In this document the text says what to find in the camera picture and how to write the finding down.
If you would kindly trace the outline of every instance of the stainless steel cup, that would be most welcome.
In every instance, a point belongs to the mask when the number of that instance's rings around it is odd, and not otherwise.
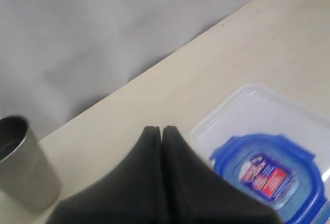
[[[0,119],[0,190],[32,211],[55,202],[60,181],[21,116]]]

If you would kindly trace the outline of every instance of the plastic food container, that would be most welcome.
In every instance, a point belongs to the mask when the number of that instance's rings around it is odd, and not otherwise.
[[[231,185],[287,223],[330,215],[330,122],[260,86],[230,96],[190,134],[192,148]]]

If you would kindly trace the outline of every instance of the blue container lid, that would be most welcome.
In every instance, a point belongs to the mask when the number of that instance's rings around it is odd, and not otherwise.
[[[287,223],[310,223],[327,201],[314,155],[283,135],[232,137],[210,157],[234,187],[273,207]]]

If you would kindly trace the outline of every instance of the gray curtain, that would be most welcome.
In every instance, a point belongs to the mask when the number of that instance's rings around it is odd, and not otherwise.
[[[0,0],[0,117],[42,138],[249,1]]]

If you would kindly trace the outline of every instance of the white tabletop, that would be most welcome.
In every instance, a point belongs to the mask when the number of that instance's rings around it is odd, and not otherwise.
[[[330,116],[330,0],[254,0],[40,143],[61,197],[105,175],[146,125],[190,130],[237,88],[262,83]],[[44,223],[0,195],[1,223]]]

